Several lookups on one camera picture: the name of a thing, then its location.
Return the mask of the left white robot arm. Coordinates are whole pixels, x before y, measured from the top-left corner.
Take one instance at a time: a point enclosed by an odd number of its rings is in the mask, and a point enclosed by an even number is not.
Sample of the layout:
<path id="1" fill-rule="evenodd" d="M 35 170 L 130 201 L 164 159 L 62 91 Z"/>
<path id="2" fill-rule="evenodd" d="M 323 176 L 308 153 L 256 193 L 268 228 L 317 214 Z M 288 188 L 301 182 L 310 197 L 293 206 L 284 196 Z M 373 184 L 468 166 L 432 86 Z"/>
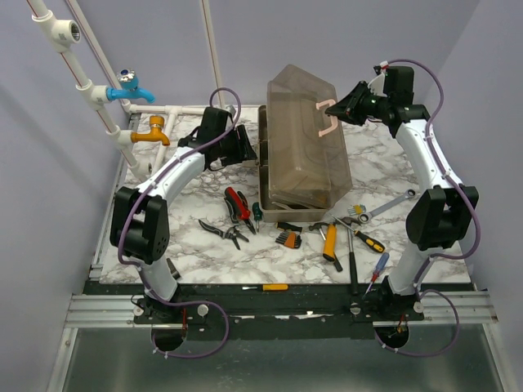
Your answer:
<path id="1" fill-rule="evenodd" d="M 179 193 L 219 160 L 229 166 L 253 159 L 253 149 L 237 117 L 207 107 L 201 123 L 177 142 L 174 155 L 151 178 L 114 196 L 110 243 L 118 261 L 136 268 L 153 312 L 165 323 L 175 321 L 181 303 L 178 283 L 165 256 L 170 240 L 168 210 Z"/>

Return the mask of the beige translucent tool box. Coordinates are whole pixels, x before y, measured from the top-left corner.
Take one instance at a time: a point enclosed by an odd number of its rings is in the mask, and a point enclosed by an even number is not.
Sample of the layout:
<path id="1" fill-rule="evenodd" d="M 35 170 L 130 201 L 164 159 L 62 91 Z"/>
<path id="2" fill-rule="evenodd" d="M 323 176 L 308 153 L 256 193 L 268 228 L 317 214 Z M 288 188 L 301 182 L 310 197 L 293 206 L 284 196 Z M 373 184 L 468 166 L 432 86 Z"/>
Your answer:
<path id="1" fill-rule="evenodd" d="M 319 221 L 352 188 L 334 85 L 286 65 L 258 110 L 258 200 L 267 223 Z"/>

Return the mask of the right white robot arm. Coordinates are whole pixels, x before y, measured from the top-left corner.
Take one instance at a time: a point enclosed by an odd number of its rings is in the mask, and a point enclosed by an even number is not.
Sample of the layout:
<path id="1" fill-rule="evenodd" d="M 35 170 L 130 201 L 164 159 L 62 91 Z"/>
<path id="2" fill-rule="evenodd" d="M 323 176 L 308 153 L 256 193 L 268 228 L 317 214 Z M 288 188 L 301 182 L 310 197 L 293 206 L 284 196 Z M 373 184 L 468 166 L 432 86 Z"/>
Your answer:
<path id="1" fill-rule="evenodd" d="M 435 259 L 453 259 L 448 250 L 464 238 L 469 226 L 481 232 L 477 188 L 462 182 L 442 152 L 432 125 L 436 114 L 413 101 L 415 64 L 406 59 L 383 61 L 375 66 L 374 79 L 359 82 L 325 110 L 351 125 L 380 121 L 404 150 L 418 181 L 421 196 L 405 222 L 408 245 L 379 289 L 370 293 L 371 303 L 387 320 L 417 301 L 418 285 Z"/>

